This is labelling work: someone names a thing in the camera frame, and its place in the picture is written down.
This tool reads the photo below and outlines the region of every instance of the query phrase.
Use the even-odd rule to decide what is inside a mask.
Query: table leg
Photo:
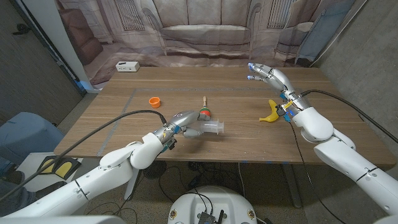
[[[296,178],[294,176],[293,167],[290,164],[282,164],[282,170],[284,171],[287,185],[289,186],[290,196],[292,197],[293,206],[301,208],[301,198],[299,189],[297,188]]]
[[[132,194],[132,191],[134,190],[134,186],[138,179],[138,174],[140,173],[140,170],[136,169],[136,168],[132,168],[132,171],[133,171],[133,175],[132,175],[131,179],[129,180],[129,182],[127,183],[126,192],[124,193],[125,200],[127,200],[129,198],[129,196]]]

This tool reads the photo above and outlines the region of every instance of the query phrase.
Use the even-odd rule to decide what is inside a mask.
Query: wooden table
[[[280,68],[297,92],[318,89],[340,95],[317,68]],[[128,111],[151,110],[148,100],[159,96],[155,109],[166,119],[184,110],[200,110],[203,96],[208,98],[211,117],[224,121],[223,134],[205,133],[196,139],[177,135],[176,147],[161,154],[165,161],[217,161],[301,164],[291,127],[282,118],[259,122],[271,113],[268,99],[282,103],[267,84],[249,81],[247,68],[140,68],[136,73],[116,72],[101,93],[82,114],[55,149],[60,154],[74,142],[110,119]],[[328,118],[336,129],[351,138],[357,151],[378,166],[391,167],[395,157],[355,110],[318,93],[308,96],[312,106]],[[87,139],[68,156],[101,157],[156,130],[161,125],[154,114],[134,114],[123,118]],[[323,164],[315,155],[315,144],[300,136],[298,143],[305,162]]]

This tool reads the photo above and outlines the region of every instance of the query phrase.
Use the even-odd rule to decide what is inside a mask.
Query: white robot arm
[[[249,69],[259,74],[259,77],[248,76],[249,80],[268,83],[280,93],[285,104],[279,109],[292,116],[296,126],[302,127],[303,138],[320,142],[314,150],[324,163],[355,181],[388,214],[398,214],[398,181],[358,154],[349,137],[333,128],[305,98],[295,94],[280,70],[256,63],[249,63]]]
[[[177,113],[158,130],[145,135],[144,143],[132,142],[108,153],[92,171],[4,218],[71,215],[97,195],[129,181],[133,168],[145,169],[161,152],[174,148],[177,142],[174,134],[182,133],[187,138],[199,136],[201,131],[187,127],[198,120],[208,121],[210,117],[196,111]]]

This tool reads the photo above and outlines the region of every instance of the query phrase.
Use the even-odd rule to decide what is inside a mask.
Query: banana
[[[271,115],[266,118],[260,118],[260,121],[273,122],[279,118],[279,115],[276,113],[276,103],[274,100],[268,100],[269,106],[271,107]]]

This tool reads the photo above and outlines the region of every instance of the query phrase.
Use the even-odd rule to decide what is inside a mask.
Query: orange cup
[[[160,107],[160,98],[159,98],[159,97],[152,97],[151,99],[149,99],[149,104],[150,104],[153,108],[158,108],[158,107]]]

